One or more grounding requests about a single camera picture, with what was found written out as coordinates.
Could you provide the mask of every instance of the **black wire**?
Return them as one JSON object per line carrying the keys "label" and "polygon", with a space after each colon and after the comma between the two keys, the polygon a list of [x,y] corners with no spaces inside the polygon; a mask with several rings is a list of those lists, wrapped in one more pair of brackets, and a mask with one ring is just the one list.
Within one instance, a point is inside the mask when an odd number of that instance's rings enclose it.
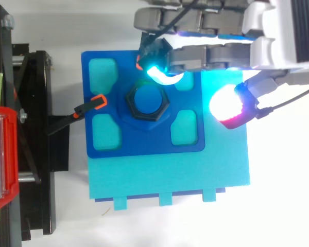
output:
{"label": "black wire", "polygon": [[196,3],[199,0],[193,0],[192,3],[190,3],[189,5],[187,5],[181,13],[179,13],[167,26],[165,26],[162,30],[158,31],[155,35],[152,35],[149,37],[148,41],[146,41],[144,43],[145,46],[150,45],[151,43],[153,43],[155,41],[155,39],[159,38],[161,35],[167,33],[167,31],[169,31],[171,28],[173,28],[175,26],[176,23],[179,22],[179,20],[181,20],[191,9],[193,6],[196,5]]}
{"label": "black wire", "polygon": [[305,91],[304,93],[302,93],[302,94],[300,94],[300,95],[298,95],[298,96],[296,96],[296,97],[294,97],[294,98],[292,98],[292,99],[290,99],[290,100],[288,100],[288,101],[286,101],[284,103],[281,103],[281,104],[278,104],[275,107],[272,107],[272,109],[276,110],[278,108],[284,107],[284,106],[286,106],[286,105],[288,105],[288,104],[290,104],[290,103],[292,103],[292,102],[294,102],[294,101],[296,101],[296,100],[306,96],[307,94],[309,94],[309,90]]}

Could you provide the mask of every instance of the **black hex nut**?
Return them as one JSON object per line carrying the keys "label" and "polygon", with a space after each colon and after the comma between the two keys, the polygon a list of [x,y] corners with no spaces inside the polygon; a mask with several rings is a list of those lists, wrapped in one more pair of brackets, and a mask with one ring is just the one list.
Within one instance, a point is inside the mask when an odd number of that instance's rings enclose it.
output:
{"label": "black hex nut", "polygon": [[[144,85],[154,85],[154,86],[156,86],[159,89],[159,92],[160,92],[161,97],[162,97],[161,105],[158,108],[158,110],[156,110],[155,112],[150,113],[150,114],[145,114],[145,113],[140,112],[136,108],[135,101],[134,101],[136,91]],[[161,85],[155,83],[155,82],[149,82],[149,81],[146,81],[146,80],[137,81],[135,83],[134,87],[127,93],[125,98],[126,98],[126,102],[127,102],[127,105],[129,107],[129,110],[130,110],[132,116],[135,119],[139,119],[139,120],[156,122],[156,121],[159,120],[159,118],[163,115],[163,113],[166,111],[166,109],[169,106],[169,99],[168,99],[168,96],[165,93],[163,87]]]}

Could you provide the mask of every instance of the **black cable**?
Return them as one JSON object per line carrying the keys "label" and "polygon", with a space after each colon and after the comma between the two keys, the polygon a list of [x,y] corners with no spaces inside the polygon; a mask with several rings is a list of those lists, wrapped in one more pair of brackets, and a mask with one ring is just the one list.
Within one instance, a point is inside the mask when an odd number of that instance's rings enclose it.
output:
{"label": "black cable", "polygon": [[181,13],[179,13],[167,26],[165,26],[162,30],[158,31],[155,35],[149,36],[149,39],[144,42],[144,46],[150,45],[155,39],[159,38],[161,35],[167,33],[171,28],[175,26],[176,23],[179,22],[191,9],[196,5],[199,0],[193,0],[192,3],[187,5]]}
{"label": "black cable", "polygon": [[294,98],[292,98],[292,99],[290,99],[290,100],[288,100],[288,101],[286,101],[284,103],[281,103],[281,104],[278,104],[275,107],[272,107],[272,109],[276,110],[278,108],[284,107],[284,106],[286,106],[286,105],[288,105],[288,104],[290,104],[290,103],[292,103],[292,102],[294,102],[294,101],[296,101],[296,100],[306,96],[307,94],[309,94],[309,90],[305,91],[304,93],[302,93],[302,94],[300,94],[300,95],[298,95],[298,96],[296,96],[296,97],[294,97]]}
{"label": "black cable", "polygon": [[276,106],[274,106],[274,107],[266,107],[266,108],[258,109],[256,118],[257,118],[257,119],[260,119],[260,118],[263,118],[263,117],[265,117],[265,116],[268,116],[268,115],[269,115],[271,112],[273,112],[274,110],[276,110],[276,109],[278,109],[278,108],[281,108],[281,107],[284,107],[284,106],[286,106],[286,105],[288,105],[288,104],[291,104],[291,103],[293,103],[294,101],[296,101],[296,100],[298,100],[298,99],[300,99],[300,98],[306,96],[307,94],[309,94],[309,90],[303,92],[302,94],[300,94],[300,95],[298,95],[298,96],[296,96],[296,97],[294,97],[294,98],[292,98],[292,99],[290,99],[290,100],[288,100],[288,101],[286,101],[286,102],[283,102],[283,103],[281,103],[281,104],[278,104],[278,105],[276,105]]}

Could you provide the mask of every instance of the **round blue button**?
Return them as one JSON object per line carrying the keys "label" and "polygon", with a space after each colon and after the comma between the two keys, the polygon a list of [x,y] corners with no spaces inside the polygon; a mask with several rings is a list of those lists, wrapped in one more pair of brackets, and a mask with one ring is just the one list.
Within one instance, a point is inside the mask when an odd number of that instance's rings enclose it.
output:
{"label": "round blue button", "polygon": [[144,85],[140,87],[134,96],[136,108],[144,114],[151,114],[158,110],[161,101],[161,93],[155,85]]}

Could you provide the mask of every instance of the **red object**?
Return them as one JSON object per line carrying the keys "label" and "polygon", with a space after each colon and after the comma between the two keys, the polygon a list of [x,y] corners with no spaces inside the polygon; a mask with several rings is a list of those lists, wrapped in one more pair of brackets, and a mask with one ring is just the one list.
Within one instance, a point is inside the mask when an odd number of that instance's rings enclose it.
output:
{"label": "red object", "polygon": [[106,99],[106,97],[103,94],[96,95],[91,100],[95,100],[95,99],[98,99],[98,98],[102,98],[104,103],[95,107],[96,110],[101,109],[102,107],[105,107],[108,104],[108,100]]}
{"label": "red object", "polygon": [[79,118],[80,116],[75,112],[75,113],[73,114],[73,117],[74,117],[75,119],[77,119],[77,118]]}
{"label": "red object", "polygon": [[0,198],[0,208],[11,202],[19,193],[18,150],[17,150],[17,115],[10,108],[0,107],[3,130],[3,167],[4,192]]}
{"label": "red object", "polygon": [[143,70],[143,68],[139,65],[139,60],[140,60],[140,55],[138,55],[138,57],[136,58],[136,68],[138,70]]}

